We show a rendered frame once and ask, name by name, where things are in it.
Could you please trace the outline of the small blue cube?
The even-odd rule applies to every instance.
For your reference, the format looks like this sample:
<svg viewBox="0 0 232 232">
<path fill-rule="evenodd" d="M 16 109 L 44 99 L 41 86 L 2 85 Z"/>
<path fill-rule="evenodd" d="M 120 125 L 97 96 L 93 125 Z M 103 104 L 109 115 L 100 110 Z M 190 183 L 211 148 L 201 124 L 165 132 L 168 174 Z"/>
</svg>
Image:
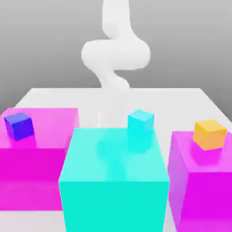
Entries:
<svg viewBox="0 0 232 232">
<path fill-rule="evenodd" d="M 7 134 L 15 141 L 34 135 L 32 118 L 24 112 L 4 117 Z"/>
</svg>

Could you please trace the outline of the large pink box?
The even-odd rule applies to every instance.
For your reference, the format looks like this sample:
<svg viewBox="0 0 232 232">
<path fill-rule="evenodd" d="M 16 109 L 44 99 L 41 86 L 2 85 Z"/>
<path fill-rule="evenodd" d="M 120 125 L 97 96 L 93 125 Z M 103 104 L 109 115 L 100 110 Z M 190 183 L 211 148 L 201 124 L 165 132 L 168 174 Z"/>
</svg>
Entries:
<svg viewBox="0 0 232 232">
<path fill-rule="evenodd" d="M 8 119 L 24 113 L 34 134 L 15 140 Z M 60 211 L 59 177 L 74 129 L 77 108 L 8 108 L 0 115 L 0 211 Z"/>
</svg>

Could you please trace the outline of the small cyan cube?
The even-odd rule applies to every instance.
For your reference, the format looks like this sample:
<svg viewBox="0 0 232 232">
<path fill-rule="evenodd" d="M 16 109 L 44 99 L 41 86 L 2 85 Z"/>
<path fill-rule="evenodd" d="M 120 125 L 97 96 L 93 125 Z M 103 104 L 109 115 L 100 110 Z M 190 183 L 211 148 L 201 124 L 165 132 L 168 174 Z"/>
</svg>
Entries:
<svg viewBox="0 0 232 232">
<path fill-rule="evenodd" d="M 152 133 L 154 131 L 154 121 L 154 113 L 137 109 L 128 115 L 127 129 L 137 135 Z"/>
</svg>

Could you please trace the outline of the large cyan box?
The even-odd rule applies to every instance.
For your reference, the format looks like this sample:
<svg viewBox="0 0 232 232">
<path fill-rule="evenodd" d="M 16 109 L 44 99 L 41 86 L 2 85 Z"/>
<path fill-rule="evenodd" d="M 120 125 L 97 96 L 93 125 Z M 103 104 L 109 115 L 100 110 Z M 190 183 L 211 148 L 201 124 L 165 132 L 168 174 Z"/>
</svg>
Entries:
<svg viewBox="0 0 232 232">
<path fill-rule="evenodd" d="M 66 232 L 163 232 L 169 177 L 155 132 L 75 129 L 59 187 Z"/>
</svg>

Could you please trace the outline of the large magenta box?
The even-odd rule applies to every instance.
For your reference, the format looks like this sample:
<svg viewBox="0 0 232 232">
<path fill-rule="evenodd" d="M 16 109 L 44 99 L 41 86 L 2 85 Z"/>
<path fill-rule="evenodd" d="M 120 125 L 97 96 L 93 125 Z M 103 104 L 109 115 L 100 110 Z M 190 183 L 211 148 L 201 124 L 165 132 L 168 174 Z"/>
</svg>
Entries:
<svg viewBox="0 0 232 232">
<path fill-rule="evenodd" d="M 177 232 L 232 232 L 232 133 L 204 151 L 191 131 L 174 131 L 168 162 L 169 204 Z"/>
</svg>

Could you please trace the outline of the small orange cube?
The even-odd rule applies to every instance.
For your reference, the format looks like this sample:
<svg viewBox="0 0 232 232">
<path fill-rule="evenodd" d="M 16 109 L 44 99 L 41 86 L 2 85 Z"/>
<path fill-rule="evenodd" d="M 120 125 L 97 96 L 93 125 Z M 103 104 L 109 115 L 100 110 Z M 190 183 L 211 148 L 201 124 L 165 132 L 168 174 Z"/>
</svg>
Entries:
<svg viewBox="0 0 232 232">
<path fill-rule="evenodd" d="M 222 148 L 227 129 L 216 120 L 202 120 L 195 122 L 193 141 L 203 150 Z"/>
</svg>

